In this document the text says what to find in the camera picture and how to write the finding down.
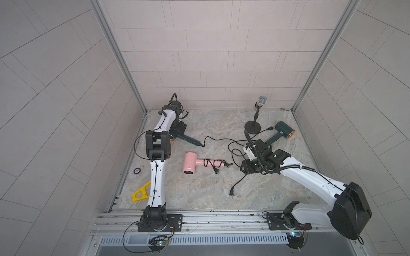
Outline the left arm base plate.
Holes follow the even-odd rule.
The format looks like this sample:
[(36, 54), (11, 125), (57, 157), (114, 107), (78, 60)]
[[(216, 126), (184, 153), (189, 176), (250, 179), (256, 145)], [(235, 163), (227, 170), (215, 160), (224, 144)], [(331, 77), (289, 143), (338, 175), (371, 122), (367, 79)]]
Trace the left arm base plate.
[(169, 232), (181, 231), (182, 214), (167, 214), (160, 217), (142, 216), (137, 224), (138, 232)]

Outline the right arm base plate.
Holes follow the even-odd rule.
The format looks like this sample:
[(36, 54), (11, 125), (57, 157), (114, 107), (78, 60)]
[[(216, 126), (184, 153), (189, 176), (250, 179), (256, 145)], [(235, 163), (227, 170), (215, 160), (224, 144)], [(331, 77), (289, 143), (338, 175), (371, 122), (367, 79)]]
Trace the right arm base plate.
[(302, 230), (307, 231), (312, 229), (310, 223), (301, 224), (291, 214), (262, 212), (264, 218), (269, 226), (269, 230)]

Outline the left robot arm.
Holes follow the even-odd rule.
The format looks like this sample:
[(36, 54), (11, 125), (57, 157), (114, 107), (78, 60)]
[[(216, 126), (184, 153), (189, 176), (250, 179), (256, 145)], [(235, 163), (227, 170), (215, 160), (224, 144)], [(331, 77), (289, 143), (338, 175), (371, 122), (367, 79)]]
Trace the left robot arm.
[(171, 157), (170, 131), (176, 132), (178, 126), (186, 128), (180, 121), (183, 107), (173, 94), (169, 103), (159, 111), (160, 120), (155, 128), (145, 132), (146, 159), (150, 162), (151, 185), (147, 207), (141, 217), (141, 223), (148, 229), (163, 231), (167, 226), (167, 211), (165, 208), (165, 166)]

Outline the pink hair dryer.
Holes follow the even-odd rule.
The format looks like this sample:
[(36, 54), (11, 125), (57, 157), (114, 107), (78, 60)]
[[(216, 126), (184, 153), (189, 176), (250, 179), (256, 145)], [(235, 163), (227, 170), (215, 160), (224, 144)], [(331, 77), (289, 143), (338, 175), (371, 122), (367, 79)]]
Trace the pink hair dryer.
[(224, 160), (199, 159), (198, 155), (194, 152), (186, 153), (182, 172), (187, 175), (192, 175), (196, 172), (197, 166), (210, 166), (216, 174), (219, 174), (221, 167), (228, 167), (230, 164)]

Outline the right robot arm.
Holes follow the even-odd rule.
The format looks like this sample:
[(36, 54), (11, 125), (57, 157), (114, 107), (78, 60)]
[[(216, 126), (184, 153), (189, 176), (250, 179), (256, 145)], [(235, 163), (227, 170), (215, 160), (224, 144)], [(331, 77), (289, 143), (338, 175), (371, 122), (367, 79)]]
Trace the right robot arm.
[(240, 168), (244, 174), (283, 175), (300, 183), (324, 201), (317, 205), (293, 201), (281, 216), (267, 214), (269, 221), (289, 230), (311, 224), (328, 226), (347, 239), (360, 239), (372, 212), (358, 184), (345, 184), (327, 177), (281, 149), (272, 151), (262, 140), (248, 139), (244, 151), (248, 156)]

